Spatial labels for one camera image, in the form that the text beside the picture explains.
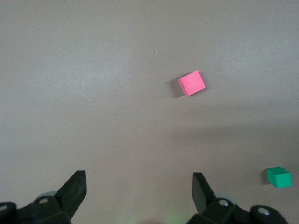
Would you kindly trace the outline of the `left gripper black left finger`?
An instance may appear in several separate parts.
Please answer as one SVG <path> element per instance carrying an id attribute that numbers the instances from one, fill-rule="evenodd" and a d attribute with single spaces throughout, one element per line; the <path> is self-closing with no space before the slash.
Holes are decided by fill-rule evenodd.
<path id="1" fill-rule="evenodd" d="M 2 224 L 70 224 L 87 194 L 86 172 L 76 171 L 54 194 L 43 195 L 23 208 L 0 203 Z"/>

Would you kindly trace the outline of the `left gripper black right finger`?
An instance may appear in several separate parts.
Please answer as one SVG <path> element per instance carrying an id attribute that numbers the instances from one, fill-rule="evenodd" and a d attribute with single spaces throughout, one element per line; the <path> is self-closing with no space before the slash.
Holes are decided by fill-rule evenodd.
<path id="1" fill-rule="evenodd" d="M 193 224 L 286 224 L 286 219 L 275 209 L 255 205 L 247 212 L 230 200 L 216 197 L 202 173 L 193 173 L 192 198 L 197 214 Z"/>

